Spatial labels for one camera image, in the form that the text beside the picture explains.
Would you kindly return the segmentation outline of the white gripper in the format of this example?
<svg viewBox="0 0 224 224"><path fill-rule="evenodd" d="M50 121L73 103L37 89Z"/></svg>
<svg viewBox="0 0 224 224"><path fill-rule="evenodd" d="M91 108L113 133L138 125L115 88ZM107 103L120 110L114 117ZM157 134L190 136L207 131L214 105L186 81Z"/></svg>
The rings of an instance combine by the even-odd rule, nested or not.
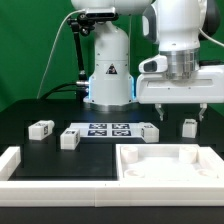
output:
<svg viewBox="0 0 224 224"><path fill-rule="evenodd" d="M166 56L157 55L139 65L137 100L141 104L155 104L160 120L164 119L161 104L201 103L202 121L207 103L224 103L224 65L202 66L187 79L168 79Z"/></svg>

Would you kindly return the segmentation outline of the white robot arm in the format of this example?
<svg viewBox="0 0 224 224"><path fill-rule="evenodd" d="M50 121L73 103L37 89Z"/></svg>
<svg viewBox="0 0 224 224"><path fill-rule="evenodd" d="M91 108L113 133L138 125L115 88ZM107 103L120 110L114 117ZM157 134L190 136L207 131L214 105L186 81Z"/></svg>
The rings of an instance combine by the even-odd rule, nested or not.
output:
<svg viewBox="0 0 224 224"><path fill-rule="evenodd" d="M71 0L82 34L95 34L86 105L224 103L224 65L200 61L220 24L216 0Z"/></svg>

